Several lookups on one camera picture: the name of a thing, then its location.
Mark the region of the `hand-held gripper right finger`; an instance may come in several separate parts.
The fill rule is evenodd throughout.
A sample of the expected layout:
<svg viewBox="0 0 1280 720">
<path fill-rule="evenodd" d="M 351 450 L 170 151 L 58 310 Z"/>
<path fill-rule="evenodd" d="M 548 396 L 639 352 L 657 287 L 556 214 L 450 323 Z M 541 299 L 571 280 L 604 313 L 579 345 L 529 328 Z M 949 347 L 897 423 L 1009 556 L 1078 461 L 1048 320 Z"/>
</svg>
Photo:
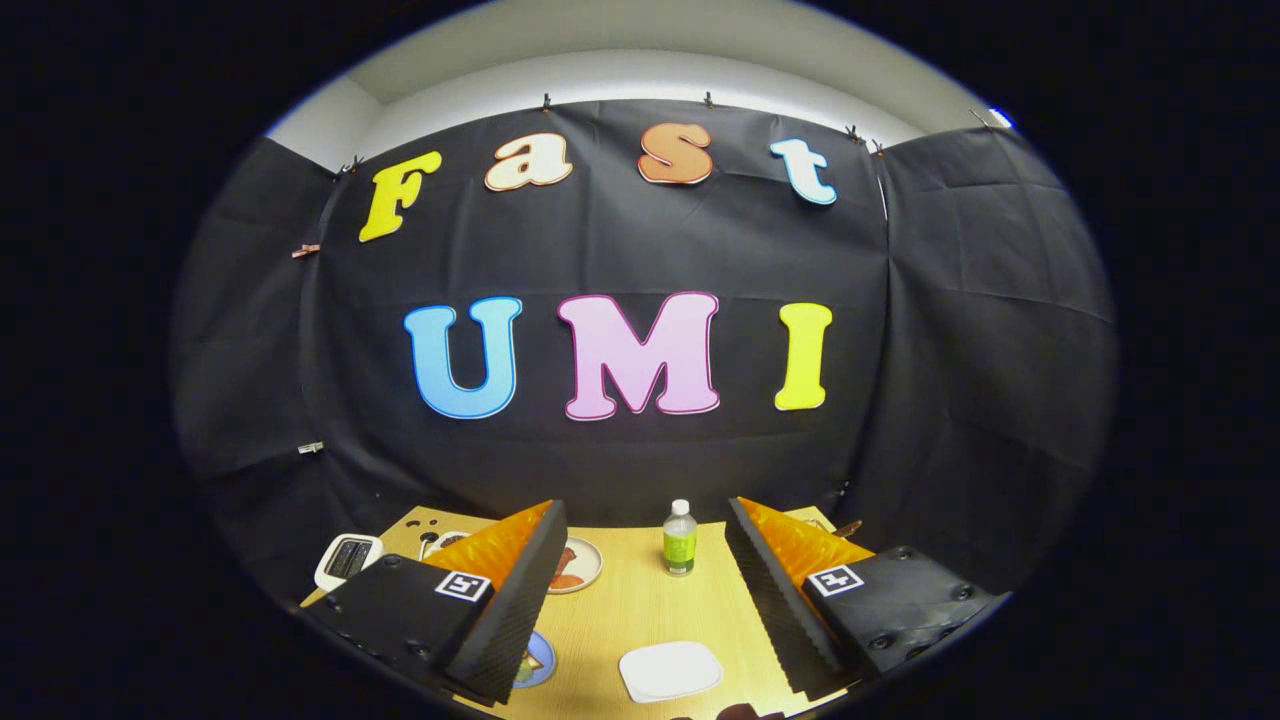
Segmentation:
<svg viewBox="0 0 1280 720">
<path fill-rule="evenodd" d="M 909 544 L 870 552 L 744 497 L 724 538 L 790 688 L 809 700 L 902 675 L 1006 601 Z"/>
</svg>

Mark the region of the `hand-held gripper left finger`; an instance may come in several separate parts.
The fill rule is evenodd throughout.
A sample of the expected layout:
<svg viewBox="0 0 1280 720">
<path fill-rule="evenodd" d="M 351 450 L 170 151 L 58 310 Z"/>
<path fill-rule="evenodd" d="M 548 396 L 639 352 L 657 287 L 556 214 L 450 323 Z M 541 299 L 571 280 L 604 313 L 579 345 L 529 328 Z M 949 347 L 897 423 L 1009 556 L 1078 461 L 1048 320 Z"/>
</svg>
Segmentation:
<svg viewBox="0 0 1280 720">
<path fill-rule="evenodd" d="M 566 541 L 564 502 L 548 500 L 425 559 L 385 553 L 300 618 L 421 692 L 506 703 Z"/>
</svg>

